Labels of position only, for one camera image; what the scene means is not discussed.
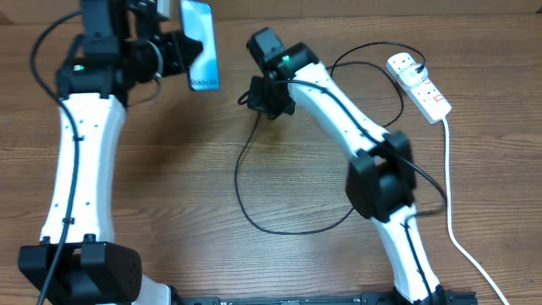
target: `socket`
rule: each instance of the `socket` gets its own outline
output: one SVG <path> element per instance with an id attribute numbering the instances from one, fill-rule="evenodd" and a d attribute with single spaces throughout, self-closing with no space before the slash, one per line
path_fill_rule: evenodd
<path id="1" fill-rule="evenodd" d="M 409 76 L 416 67 L 419 67 L 419 64 L 409 53 L 396 54 L 386 63 L 388 71 L 422 112 L 425 119 L 430 124 L 437 123 L 451 111 L 451 105 L 428 78 L 429 72 L 422 72 L 421 75 L 425 77 L 421 80 Z"/>

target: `wooden surface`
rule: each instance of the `wooden surface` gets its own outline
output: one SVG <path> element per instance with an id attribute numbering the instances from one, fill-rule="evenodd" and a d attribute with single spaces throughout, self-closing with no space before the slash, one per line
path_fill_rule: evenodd
<path id="1" fill-rule="evenodd" d="M 179 0 L 169 0 L 173 20 Z M 78 9 L 80 0 L 0 0 L 0 24 L 48 23 Z M 438 14 L 531 14 L 540 0 L 206 0 L 214 18 L 261 19 Z"/>
<path id="2" fill-rule="evenodd" d="M 325 62 L 374 41 L 422 50 L 431 78 L 454 106 L 452 176 L 459 242 L 486 268 L 511 304 L 542 303 L 542 16 L 417 16 L 221 21 L 217 23 L 220 92 L 193 93 L 184 76 L 163 81 L 156 104 L 130 110 L 117 152 L 113 216 L 117 243 L 137 250 L 147 275 L 183 296 L 278 297 L 388 291 L 393 275 L 370 221 L 353 214 L 315 236 L 271 236 L 242 217 L 233 191 L 235 158 L 255 114 L 235 101 L 257 68 L 245 49 L 251 33 L 275 28 L 287 45 L 304 41 Z M 58 110 L 31 79 L 30 47 L 44 25 L 0 28 L 0 304 L 32 304 L 37 290 L 16 266 L 20 246 L 36 244 L 53 194 Z M 168 24 L 169 29 L 176 27 Z M 52 79 L 78 25 L 61 26 L 39 57 Z M 350 59 L 384 65 L 395 47 Z M 381 124 L 399 110 L 376 70 L 349 67 L 336 80 Z M 153 90 L 144 85 L 135 101 Z M 414 157 L 443 181 L 442 126 L 429 125 L 406 99 L 394 128 L 412 140 Z M 349 209 L 346 161 L 298 108 L 264 121 L 241 169 L 248 213 L 275 230 L 311 230 Z M 419 180 L 420 209 L 440 202 Z M 419 221 L 440 282 L 496 295 L 452 246 L 445 216 Z"/>

